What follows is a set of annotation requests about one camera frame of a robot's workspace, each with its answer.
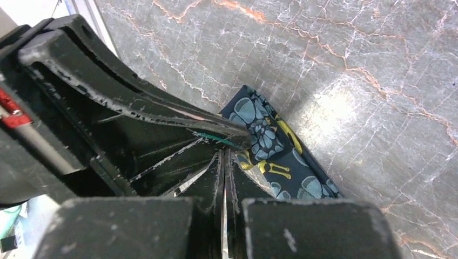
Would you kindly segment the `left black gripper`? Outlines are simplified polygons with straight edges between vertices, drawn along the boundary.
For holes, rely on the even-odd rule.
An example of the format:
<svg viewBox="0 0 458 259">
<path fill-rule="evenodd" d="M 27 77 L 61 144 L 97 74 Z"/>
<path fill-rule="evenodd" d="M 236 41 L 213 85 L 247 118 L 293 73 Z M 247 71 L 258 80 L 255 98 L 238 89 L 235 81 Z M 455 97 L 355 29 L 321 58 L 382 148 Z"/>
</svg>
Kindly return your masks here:
<svg viewBox="0 0 458 259">
<path fill-rule="evenodd" d="M 159 196 L 248 131 L 141 79 L 80 15 L 1 38 L 1 206 Z"/>
</svg>

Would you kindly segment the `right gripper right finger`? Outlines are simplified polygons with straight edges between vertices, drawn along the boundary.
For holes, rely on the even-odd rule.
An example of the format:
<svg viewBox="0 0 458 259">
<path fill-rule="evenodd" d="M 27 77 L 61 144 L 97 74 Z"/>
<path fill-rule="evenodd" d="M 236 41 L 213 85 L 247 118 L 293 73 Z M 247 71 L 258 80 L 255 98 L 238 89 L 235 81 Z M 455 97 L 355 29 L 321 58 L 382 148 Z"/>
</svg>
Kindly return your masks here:
<svg viewBox="0 0 458 259">
<path fill-rule="evenodd" d="M 226 152 L 228 252 L 233 258 L 274 258 L 277 232 L 271 215 L 272 196 Z"/>
</svg>

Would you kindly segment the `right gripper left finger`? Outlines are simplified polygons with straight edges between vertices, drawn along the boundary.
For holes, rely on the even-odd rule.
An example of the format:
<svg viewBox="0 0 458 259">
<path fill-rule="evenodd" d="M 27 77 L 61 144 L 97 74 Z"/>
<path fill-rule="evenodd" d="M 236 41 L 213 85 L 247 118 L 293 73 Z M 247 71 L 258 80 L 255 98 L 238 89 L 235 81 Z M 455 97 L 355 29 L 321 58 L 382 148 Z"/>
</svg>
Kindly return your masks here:
<svg viewBox="0 0 458 259">
<path fill-rule="evenodd" d="M 161 201 L 162 258 L 222 257 L 224 155 L 215 154 L 187 189 Z"/>
</svg>

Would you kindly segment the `blue yellow patterned tie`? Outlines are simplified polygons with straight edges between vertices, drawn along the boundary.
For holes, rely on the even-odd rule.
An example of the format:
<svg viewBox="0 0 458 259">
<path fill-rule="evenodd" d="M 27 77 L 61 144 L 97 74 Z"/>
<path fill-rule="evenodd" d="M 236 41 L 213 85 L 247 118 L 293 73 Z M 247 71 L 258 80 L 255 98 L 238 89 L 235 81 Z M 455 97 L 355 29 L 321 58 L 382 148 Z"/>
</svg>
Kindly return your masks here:
<svg viewBox="0 0 458 259">
<path fill-rule="evenodd" d="M 277 199 L 339 199 L 337 186 L 267 99 L 244 85 L 221 115 L 247 128 L 250 147 L 237 158 L 244 170 L 258 167 Z"/>
</svg>

